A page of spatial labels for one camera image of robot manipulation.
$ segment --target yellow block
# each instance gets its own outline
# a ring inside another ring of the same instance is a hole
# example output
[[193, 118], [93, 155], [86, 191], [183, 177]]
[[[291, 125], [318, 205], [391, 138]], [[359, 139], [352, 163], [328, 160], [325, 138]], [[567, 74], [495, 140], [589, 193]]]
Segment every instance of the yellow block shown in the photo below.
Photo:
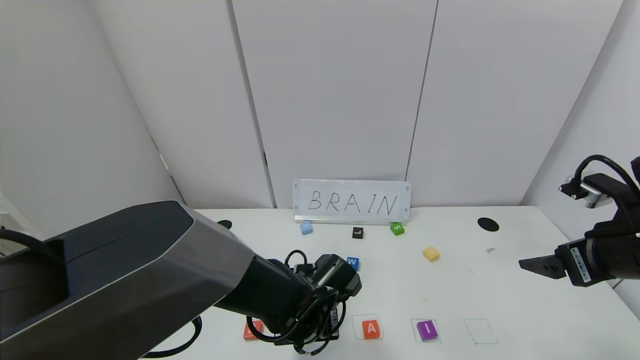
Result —
[[433, 261], [440, 257], [440, 253], [433, 247], [430, 246], [422, 251], [422, 255], [429, 261]]

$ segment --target label sticker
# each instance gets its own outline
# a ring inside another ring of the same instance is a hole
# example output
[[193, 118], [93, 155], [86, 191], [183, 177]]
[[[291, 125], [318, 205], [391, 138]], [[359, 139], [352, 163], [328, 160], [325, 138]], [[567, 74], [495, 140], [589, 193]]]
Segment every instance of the label sticker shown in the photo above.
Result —
[[591, 282], [591, 275], [589, 275], [589, 270], [587, 270], [587, 266], [584, 264], [582, 255], [580, 254], [580, 251], [577, 247], [571, 248], [571, 255], [573, 255], [573, 260], [578, 266], [578, 270], [580, 271], [580, 275], [582, 276], [582, 281]]

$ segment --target white wall panel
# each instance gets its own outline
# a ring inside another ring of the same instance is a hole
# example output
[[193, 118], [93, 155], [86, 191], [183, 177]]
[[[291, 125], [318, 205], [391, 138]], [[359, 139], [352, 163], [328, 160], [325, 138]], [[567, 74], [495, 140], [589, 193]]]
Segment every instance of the white wall panel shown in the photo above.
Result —
[[0, 183], [46, 237], [180, 199], [88, 1], [0, 1]]
[[222, 0], [93, 1], [187, 204], [270, 208], [227, 5]]
[[440, 1], [408, 169], [412, 205], [518, 204], [620, 4]]
[[276, 203], [296, 178], [404, 180], [435, 0], [239, 0]]
[[[597, 222], [613, 218], [616, 206], [587, 209], [557, 188], [578, 164], [592, 154], [603, 154], [631, 173], [629, 162], [640, 156], [640, 3], [625, 1], [598, 61], [545, 162], [522, 203], [539, 207], [570, 240], [582, 238]], [[615, 179], [609, 167], [592, 162], [588, 172], [603, 172]], [[616, 293], [640, 316], [640, 281], [624, 280]]]

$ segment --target orange letter block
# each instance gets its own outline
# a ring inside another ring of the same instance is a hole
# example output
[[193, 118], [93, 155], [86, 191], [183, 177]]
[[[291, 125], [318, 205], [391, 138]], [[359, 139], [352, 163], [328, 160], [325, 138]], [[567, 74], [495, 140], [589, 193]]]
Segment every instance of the orange letter block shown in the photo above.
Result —
[[[260, 320], [254, 320], [253, 321], [253, 326], [255, 326], [256, 330], [258, 330], [259, 332], [262, 332], [262, 328], [263, 328], [264, 324]], [[247, 325], [246, 323], [244, 323], [244, 336], [243, 336], [243, 338], [245, 340], [255, 340], [256, 339], [256, 337], [251, 333], [251, 330], [249, 330], [249, 325]]]
[[365, 340], [377, 339], [380, 337], [380, 326], [377, 320], [368, 320], [362, 322], [362, 334]]

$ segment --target whiteboard sign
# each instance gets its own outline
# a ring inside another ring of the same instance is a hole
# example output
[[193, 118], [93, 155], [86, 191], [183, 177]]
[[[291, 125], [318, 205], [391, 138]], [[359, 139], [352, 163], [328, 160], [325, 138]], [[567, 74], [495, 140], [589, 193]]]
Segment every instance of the whiteboard sign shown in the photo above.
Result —
[[410, 205], [411, 184], [406, 181], [293, 181], [293, 213], [297, 222], [407, 222]]

